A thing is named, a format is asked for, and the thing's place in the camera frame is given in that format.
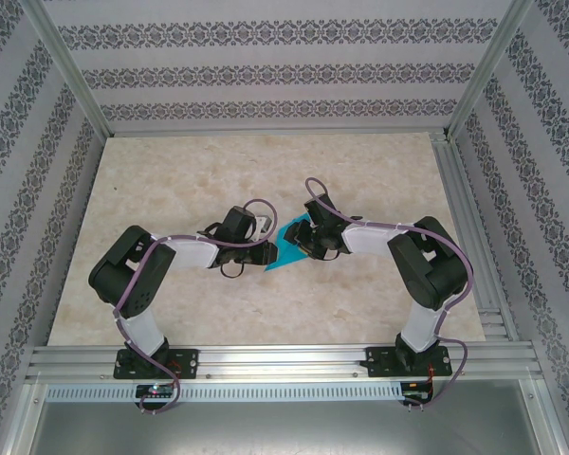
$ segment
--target enclosure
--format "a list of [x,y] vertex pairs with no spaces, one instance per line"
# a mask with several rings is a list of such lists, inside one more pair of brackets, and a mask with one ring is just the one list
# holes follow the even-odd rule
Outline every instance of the enclosure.
[[[392,262],[186,270],[153,309],[194,379],[139,415],[93,265],[256,197],[281,228],[308,176],[468,255],[457,383],[422,411],[368,374]],[[108,451],[569,453],[569,0],[0,0],[0,453]]]

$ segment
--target bracket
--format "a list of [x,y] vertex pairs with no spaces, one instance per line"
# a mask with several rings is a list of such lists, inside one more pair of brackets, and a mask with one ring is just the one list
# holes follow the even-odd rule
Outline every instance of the bracket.
[[[198,370],[197,349],[169,349],[164,365],[179,379],[195,379]],[[128,349],[120,349],[114,366],[115,379],[170,379],[162,370],[152,366]]]
[[361,367],[367,369],[369,377],[418,377],[427,376],[428,367],[432,365],[434,376],[451,376],[449,350],[445,346],[434,348],[429,359],[411,371],[407,371],[405,366],[396,357],[395,346],[372,346],[365,349],[367,359],[360,362]]

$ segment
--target gray metal panel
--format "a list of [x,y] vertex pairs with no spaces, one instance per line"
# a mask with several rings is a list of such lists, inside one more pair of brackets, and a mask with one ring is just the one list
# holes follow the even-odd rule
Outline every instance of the gray metal panel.
[[424,412],[394,402],[45,404],[31,453],[538,454],[516,381],[460,383]]

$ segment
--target robotic arm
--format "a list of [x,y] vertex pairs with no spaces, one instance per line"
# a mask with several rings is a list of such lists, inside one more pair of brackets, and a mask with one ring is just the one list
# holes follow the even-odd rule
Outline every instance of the robotic arm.
[[413,304],[407,324],[396,337],[395,358],[390,356],[376,361],[382,364],[380,375],[424,375],[436,357],[442,361],[447,355],[443,352],[445,348],[437,349],[436,334],[442,323],[445,303],[464,290],[468,273],[461,259],[448,246],[410,229],[425,229],[450,242],[452,239],[432,217],[424,217],[414,225],[407,225],[408,228],[405,225],[385,229],[368,223],[369,226],[351,224],[333,212],[335,206],[326,193],[316,199],[305,203],[311,223],[302,220],[291,225],[284,238],[316,260],[324,260],[329,250],[336,251],[337,255],[370,253],[393,258],[413,297]]
[[[163,376],[163,371],[143,358],[145,355],[174,371],[178,377],[195,377],[194,360],[197,357],[194,350],[169,349],[169,342],[158,329],[150,304],[169,269],[221,267],[225,275],[223,266],[229,262],[240,264],[241,273],[245,264],[273,263],[277,257],[276,246],[270,242],[258,243],[261,233],[270,225],[271,220],[266,216],[255,217],[244,208],[233,207],[222,223],[213,223],[196,236],[168,238],[154,246],[135,286],[115,312],[115,316],[118,313],[117,325],[127,340],[127,349],[119,352],[114,376],[122,379]],[[157,238],[139,226],[131,226],[122,233],[88,278],[101,300],[118,307],[136,269],[141,267],[140,261]]]

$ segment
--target aluminum frame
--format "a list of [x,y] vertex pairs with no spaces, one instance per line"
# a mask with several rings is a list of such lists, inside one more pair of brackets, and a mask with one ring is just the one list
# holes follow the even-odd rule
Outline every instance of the aluminum frame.
[[[441,132],[431,133],[431,143],[443,178],[460,244],[477,267],[475,298],[486,334],[484,342],[468,343],[468,363],[460,381],[518,380],[524,404],[542,454],[569,453],[558,416],[545,385],[533,344],[519,341],[505,303],[495,266],[488,252],[478,212],[471,199],[454,145]],[[422,380],[416,378],[369,378],[359,365],[369,344],[304,346],[194,346],[199,349],[197,378],[186,384],[350,384]],[[462,357],[458,345],[449,345],[450,362],[457,369]],[[121,381],[112,373],[121,347],[36,347],[33,350],[4,454],[29,453],[40,421],[46,393],[51,385],[147,384]],[[435,378],[438,382],[447,378]]]
[[531,0],[512,0],[510,2],[510,6],[495,30],[481,61],[476,66],[476,70],[472,74],[470,82],[462,94],[462,98],[455,106],[449,127],[447,128],[449,139],[456,138],[464,128],[468,115],[481,96],[481,92],[491,77],[495,66],[502,58],[502,55],[504,55],[505,49],[532,3]]
[[50,56],[59,68],[91,125],[93,125],[101,143],[105,144],[107,138],[112,137],[114,132],[101,111],[97,100],[95,100],[91,89],[88,87],[82,71],[76,65],[69,49],[67,49],[64,38],[46,11],[43,0],[22,0],[21,7],[40,35],[43,44],[50,52]]
[[232,128],[202,130],[122,131],[114,137],[194,137],[194,136],[294,136],[294,135],[386,135],[402,133],[442,133],[442,127],[390,126],[382,128]]

